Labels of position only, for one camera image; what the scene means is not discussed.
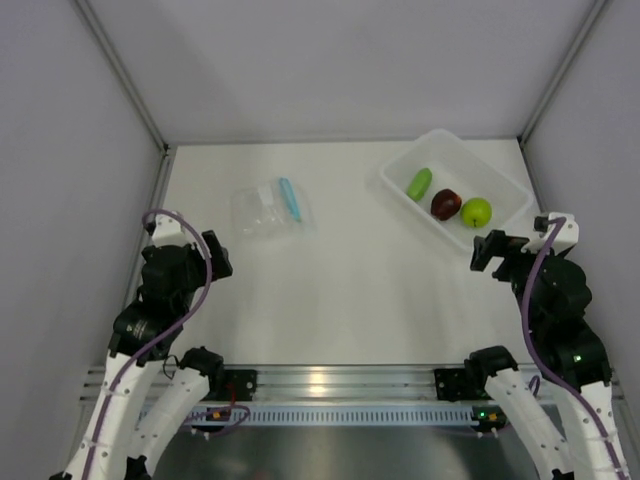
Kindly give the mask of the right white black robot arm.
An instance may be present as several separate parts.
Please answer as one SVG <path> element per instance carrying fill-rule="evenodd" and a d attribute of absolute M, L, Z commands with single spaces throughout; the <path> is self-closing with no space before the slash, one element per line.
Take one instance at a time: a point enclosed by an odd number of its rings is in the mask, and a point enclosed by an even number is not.
<path fill-rule="evenodd" d="M 539 218 L 531 238 L 493 230 L 475 237 L 470 268 L 511 287 L 526 349 L 547 382 L 562 425 L 538 403 L 504 346 L 475 351 L 464 362 L 468 388 L 494 400 L 526 447 L 542 479 L 627 479 L 628 463 L 612 410 L 612 369 L 585 313 L 592 293 L 569 260 L 579 228 L 559 215 Z"/>

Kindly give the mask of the green fake apple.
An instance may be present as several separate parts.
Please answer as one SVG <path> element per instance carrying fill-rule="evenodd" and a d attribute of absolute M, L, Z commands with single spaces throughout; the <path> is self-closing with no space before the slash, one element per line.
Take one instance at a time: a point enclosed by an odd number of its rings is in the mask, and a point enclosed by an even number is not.
<path fill-rule="evenodd" d="M 462 222 L 469 228 L 483 228 L 487 226 L 493 216 L 493 209 L 488 200 L 474 197 L 466 201 L 460 210 Z"/>

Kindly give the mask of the clear zip top bag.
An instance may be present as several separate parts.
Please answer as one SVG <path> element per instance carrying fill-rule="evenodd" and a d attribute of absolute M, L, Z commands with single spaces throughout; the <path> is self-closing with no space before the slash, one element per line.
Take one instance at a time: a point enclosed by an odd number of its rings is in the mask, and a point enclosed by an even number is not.
<path fill-rule="evenodd" d="M 306 192 L 288 177 L 274 177 L 234 192 L 230 208 L 234 234 L 242 240 L 286 238 L 314 228 Z"/>

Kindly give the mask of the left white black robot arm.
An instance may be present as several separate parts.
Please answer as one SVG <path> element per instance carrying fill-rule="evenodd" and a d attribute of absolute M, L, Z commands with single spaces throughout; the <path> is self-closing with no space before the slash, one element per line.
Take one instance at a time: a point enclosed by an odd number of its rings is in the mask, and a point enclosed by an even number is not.
<path fill-rule="evenodd" d="M 233 273 L 228 251 L 213 231 L 191 244 L 181 228 L 162 222 L 142 257 L 142 283 L 114 322 L 98 400 L 59 479 L 152 478 L 196 404 L 225 390 L 223 357 L 191 348 L 164 393 L 148 412 L 142 410 L 185 320 L 203 302 L 196 291 Z"/>

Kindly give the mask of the green fake food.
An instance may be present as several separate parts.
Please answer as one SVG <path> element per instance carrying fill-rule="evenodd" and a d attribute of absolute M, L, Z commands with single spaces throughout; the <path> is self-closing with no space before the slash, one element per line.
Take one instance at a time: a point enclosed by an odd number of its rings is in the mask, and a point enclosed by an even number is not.
<path fill-rule="evenodd" d="M 419 202 L 431 186 L 433 173 L 429 168 L 420 169 L 410 181 L 406 195 L 414 202 Z"/>

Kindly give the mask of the red fake apple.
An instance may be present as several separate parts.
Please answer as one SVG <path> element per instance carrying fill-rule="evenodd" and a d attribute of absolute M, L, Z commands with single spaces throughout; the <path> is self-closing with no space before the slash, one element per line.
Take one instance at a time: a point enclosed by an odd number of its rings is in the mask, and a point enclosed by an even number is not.
<path fill-rule="evenodd" d="M 462 199 L 456 192 L 451 189 L 443 189 L 433 197 L 430 213 L 437 220 L 446 221 L 457 214 L 461 206 Z"/>

